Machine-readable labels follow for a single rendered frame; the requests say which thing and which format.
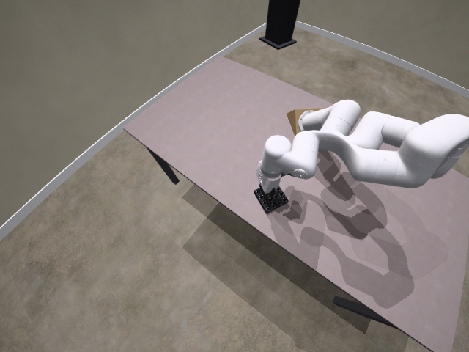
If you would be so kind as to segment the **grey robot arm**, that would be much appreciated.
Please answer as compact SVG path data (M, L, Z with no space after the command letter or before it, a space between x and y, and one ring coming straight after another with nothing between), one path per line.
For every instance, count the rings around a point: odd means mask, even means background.
M262 174L310 179L322 149L337 154L357 181L418 188L430 178L444 176L469 146L469 117L460 114L446 114L420 125L371 111L348 136L360 114L353 100L305 111L298 121L301 132L292 145L284 136L266 141ZM399 150L379 150L383 142Z

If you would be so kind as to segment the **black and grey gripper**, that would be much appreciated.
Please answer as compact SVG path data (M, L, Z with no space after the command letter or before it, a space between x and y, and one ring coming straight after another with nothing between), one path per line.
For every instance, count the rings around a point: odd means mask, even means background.
M270 178L270 177L264 176L261 173L260 164L261 164L261 161L259 162L258 167L256 169L256 176L258 177L259 182L260 182L259 187L260 188L262 187L262 193L263 192L265 192L266 194L270 193L270 195L273 196L274 193L275 193L275 190L279 186L279 183L280 183L280 180L281 180L281 175L279 175L278 177L275 177L275 178Z

